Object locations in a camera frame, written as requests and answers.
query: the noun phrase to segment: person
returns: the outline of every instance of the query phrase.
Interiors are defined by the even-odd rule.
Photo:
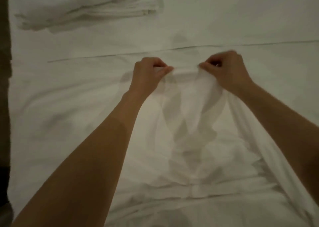
[[[319,128],[255,84],[235,51],[213,55],[199,66],[249,107],[319,203]],[[138,112],[172,70],[159,58],[137,62],[119,104],[46,180],[12,226],[103,226]]]

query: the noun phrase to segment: dark floor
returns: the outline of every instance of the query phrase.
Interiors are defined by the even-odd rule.
[[[10,119],[8,86],[11,76],[11,43],[8,0],[0,0],[0,227],[10,226],[12,210],[7,199],[10,172]]]

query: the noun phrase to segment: folded cloth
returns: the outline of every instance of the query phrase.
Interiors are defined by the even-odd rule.
[[[81,15],[139,16],[157,9],[156,0],[16,0],[18,26],[43,28]]]

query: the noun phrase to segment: white cloth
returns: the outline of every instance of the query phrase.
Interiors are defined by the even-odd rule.
[[[18,25],[42,28],[80,15],[138,16],[155,11],[157,0],[16,0]]]
[[[9,0],[12,57],[25,62],[204,45],[319,40],[319,0],[163,0],[163,12],[20,30]]]
[[[176,213],[183,226],[315,225],[317,206],[278,147],[240,100],[196,68],[227,49],[14,64],[8,196],[15,214],[115,107],[134,62],[158,56],[176,68],[140,110],[106,223],[174,226]],[[234,49],[258,84],[319,124],[318,43]]]

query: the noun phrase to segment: person's left arm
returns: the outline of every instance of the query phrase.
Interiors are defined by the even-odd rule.
[[[163,68],[155,72],[155,66]],[[138,112],[172,70],[159,58],[137,62],[119,104],[46,180],[12,226],[104,226]]]

